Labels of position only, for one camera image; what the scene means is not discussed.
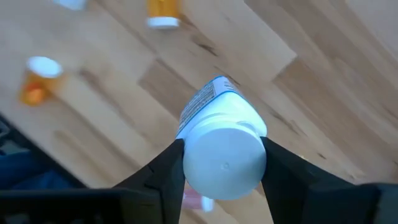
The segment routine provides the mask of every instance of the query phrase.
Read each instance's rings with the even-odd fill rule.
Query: bottle
[[[182,208],[201,209],[204,212],[211,212],[214,208],[214,200],[200,195],[193,189],[185,189],[182,198]]]
[[[177,139],[185,142],[183,171],[199,194],[234,200],[255,189],[266,169],[261,136],[267,127],[226,78],[216,77],[188,102]]]
[[[179,0],[147,0],[147,25],[154,29],[177,28],[179,20]]]
[[[27,61],[25,82],[19,94],[20,101],[38,106],[49,97],[63,70],[61,65],[47,57],[31,57]]]

